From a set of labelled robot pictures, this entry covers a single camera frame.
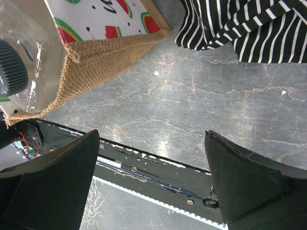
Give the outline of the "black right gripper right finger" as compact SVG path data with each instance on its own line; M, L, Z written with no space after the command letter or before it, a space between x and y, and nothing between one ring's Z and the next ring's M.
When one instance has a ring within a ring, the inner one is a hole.
M205 151L223 222L230 230L304 230L307 172L209 130Z

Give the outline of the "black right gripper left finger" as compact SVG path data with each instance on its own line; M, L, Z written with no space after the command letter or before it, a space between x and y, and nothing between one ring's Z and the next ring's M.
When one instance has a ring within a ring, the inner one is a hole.
M90 131L69 144L0 172L2 230L78 230L99 152Z

